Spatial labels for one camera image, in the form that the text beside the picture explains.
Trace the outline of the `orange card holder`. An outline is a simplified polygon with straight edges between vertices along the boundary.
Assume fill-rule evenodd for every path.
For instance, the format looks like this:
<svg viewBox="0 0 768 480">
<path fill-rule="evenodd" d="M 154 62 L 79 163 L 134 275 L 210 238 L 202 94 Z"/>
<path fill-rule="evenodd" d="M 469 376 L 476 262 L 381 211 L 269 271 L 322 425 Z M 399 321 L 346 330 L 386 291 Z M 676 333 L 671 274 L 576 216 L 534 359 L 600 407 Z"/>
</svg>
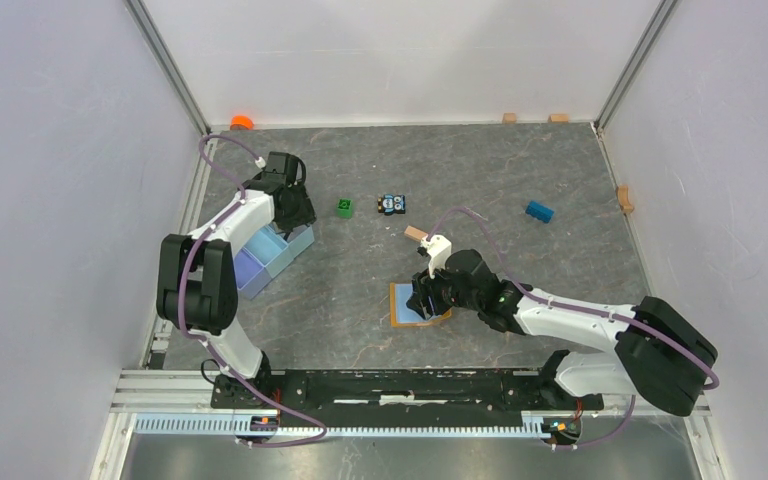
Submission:
<svg viewBox="0 0 768 480">
<path fill-rule="evenodd" d="M 424 316 L 420 305 L 411 302 L 413 287 L 409 283 L 389 285 L 390 325 L 394 328 L 429 327 L 452 316 L 450 311 L 440 315 Z"/>
</svg>

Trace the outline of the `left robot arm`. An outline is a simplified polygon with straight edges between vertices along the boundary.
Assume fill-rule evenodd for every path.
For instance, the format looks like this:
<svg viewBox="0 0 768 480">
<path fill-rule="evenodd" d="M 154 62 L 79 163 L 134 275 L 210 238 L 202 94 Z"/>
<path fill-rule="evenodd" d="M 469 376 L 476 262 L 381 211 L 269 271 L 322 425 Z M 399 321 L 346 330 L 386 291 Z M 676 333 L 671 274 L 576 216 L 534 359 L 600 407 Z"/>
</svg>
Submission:
<svg viewBox="0 0 768 480">
<path fill-rule="evenodd" d="M 315 222 L 306 180 L 306 165 L 298 156 L 271 152 L 258 174 L 212 219 L 187 234 L 169 234 L 161 243 L 159 317 L 201 344 L 226 375 L 239 377 L 235 392 L 250 407 L 272 399 L 274 381 L 262 373 L 266 356 L 237 319 L 234 259 L 258 238 L 276 240 L 286 252 L 289 237 Z"/>
</svg>

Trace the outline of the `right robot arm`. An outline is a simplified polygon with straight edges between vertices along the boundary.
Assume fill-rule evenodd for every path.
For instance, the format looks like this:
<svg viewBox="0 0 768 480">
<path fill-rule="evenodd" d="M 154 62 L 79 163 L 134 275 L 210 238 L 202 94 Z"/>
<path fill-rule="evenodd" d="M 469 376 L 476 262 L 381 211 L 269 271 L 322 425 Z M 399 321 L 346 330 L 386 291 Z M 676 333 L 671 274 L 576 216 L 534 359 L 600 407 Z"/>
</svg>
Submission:
<svg viewBox="0 0 768 480">
<path fill-rule="evenodd" d="M 469 310 L 489 328 L 552 337 L 587 347 L 560 353 L 537 382 L 540 400 L 562 408 L 575 397 L 637 395 L 675 416 L 688 416 L 699 396 L 718 387 L 716 347 L 667 301 L 600 304 L 552 295 L 502 279 L 474 249 L 452 254 L 411 279 L 407 307 L 423 318 Z"/>
</svg>

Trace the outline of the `green toy brick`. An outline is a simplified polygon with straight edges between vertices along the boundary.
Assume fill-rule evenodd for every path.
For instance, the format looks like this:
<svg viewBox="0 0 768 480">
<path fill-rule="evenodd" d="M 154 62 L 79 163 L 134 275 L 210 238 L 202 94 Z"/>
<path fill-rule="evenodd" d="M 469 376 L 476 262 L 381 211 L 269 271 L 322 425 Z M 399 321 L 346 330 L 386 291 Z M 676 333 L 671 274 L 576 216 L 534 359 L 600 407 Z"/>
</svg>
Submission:
<svg viewBox="0 0 768 480">
<path fill-rule="evenodd" d="M 351 199 L 339 198 L 336 204 L 336 215 L 341 219 L 351 219 L 353 217 L 354 207 Z"/>
</svg>

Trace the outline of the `orange round cap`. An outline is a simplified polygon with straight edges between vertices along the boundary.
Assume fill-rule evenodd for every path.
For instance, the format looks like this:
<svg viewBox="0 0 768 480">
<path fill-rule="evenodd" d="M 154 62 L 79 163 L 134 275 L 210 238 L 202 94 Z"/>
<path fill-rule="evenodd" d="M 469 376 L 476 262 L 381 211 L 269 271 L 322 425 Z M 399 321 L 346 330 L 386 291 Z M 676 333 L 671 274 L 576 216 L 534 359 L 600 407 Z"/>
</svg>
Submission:
<svg viewBox="0 0 768 480">
<path fill-rule="evenodd" d="M 235 115 L 229 123 L 230 130 L 252 130 L 254 122 L 245 115 Z"/>
</svg>

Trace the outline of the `blue three-compartment tray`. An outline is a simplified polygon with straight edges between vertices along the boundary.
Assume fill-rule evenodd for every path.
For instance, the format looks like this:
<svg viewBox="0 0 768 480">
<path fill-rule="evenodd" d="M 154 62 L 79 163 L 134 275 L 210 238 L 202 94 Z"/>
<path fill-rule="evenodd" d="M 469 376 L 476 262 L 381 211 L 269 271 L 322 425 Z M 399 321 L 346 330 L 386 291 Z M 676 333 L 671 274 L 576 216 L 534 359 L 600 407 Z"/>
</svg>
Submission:
<svg viewBox="0 0 768 480">
<path fill-rule="evenodd" d="M 258 230 L 234 256 L 238 292 L 255 298 L 314 242 L 314 231 L 303 226 L 290 233 L 276 232 L 271 225 Z"/>
</svg>

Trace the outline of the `small toy car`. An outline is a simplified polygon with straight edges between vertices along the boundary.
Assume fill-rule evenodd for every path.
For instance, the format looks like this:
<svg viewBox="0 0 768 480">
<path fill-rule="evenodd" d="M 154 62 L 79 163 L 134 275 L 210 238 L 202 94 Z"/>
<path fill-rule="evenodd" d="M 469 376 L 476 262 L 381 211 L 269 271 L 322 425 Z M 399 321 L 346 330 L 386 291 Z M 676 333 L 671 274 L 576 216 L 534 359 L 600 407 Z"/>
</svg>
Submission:
<svg viewBox="0 0 768 480">
<path fill-rule="evenodd" d="M 384 194 L 377 200 L 377 209 L 384 215 L 405 214 L 406 197 L 401 194 Z"/>
</svg>

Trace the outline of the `blue toy brick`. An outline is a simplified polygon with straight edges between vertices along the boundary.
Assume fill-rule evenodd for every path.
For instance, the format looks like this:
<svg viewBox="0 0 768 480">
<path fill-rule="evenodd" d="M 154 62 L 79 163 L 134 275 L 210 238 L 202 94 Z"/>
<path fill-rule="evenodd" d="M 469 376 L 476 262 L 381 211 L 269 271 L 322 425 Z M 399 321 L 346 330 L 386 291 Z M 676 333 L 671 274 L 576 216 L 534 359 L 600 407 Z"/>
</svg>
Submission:
<svg viewBox="0 0 768 480">
<path fill-rule="evenodd" d="M 553 216 L 554 210 L 536 201 L 530 201 L 526 208 L 525 213 L 536 220 L 548 224 Z"/>
</svg>

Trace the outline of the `curved wooden piece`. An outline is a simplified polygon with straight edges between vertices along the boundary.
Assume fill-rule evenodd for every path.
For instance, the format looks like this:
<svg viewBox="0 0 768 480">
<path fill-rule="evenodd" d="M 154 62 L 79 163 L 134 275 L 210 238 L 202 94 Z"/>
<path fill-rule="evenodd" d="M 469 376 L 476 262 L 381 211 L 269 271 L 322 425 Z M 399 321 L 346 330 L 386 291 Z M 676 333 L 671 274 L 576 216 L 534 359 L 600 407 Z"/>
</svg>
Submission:
<svg viewBox="0 0 768 480">
<path fill-rule="evenodd" d="M 619 185 L 616 188 L 616 197 L 620 206 L 620 210 L 624 215 L 630 215 L 634 212 L 635 206 L 632 202 L 630 188 L 628 185 Z"/>
</svg>

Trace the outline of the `small wooden block right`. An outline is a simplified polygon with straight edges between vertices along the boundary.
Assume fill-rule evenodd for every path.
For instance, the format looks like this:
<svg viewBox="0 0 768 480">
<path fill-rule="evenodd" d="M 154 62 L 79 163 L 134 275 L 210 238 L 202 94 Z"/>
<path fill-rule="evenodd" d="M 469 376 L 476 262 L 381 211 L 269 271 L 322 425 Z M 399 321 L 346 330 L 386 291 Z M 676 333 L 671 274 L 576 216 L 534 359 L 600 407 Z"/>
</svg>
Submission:
<svg viewBox="0 0 768 480">
<path fill-rule="evenodd" d="M 570 121 L 569 115 L 564 113 L 550 114 L 548 117 L 549 123 L 568 123 L 569 121 Z"/>
</svg>

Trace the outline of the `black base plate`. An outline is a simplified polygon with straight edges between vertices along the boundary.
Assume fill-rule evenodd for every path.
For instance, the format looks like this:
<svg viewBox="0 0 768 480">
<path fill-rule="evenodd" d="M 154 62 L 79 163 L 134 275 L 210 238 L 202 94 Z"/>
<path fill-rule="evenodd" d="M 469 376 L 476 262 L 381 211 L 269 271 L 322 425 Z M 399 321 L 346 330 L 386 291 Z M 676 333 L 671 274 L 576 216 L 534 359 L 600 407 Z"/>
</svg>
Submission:
<svg viewBox="0 0 768 480">
<path fill-rule="evenodd" d="M 255 383 L 284 406 L 279 426 L 514 426 L 524 411 L 600 410 L 600 395 L 577 399 L 537 370 L 490 368 L 284 370 Z"/>
</svg>

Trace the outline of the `aluminium frame rail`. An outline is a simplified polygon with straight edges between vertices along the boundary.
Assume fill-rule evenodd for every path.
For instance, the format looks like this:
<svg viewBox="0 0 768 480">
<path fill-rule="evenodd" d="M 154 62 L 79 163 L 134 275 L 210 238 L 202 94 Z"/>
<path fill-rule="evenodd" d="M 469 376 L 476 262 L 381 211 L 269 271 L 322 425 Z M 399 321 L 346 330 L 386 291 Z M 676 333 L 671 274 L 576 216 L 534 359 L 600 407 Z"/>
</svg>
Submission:
<svg viewBox="0 0 768 480">
<path fill-rule="evenodd" d="M 203 413 L 213 387 L 198 370 L 123 370 L 111 413 Z"/>
</svg>

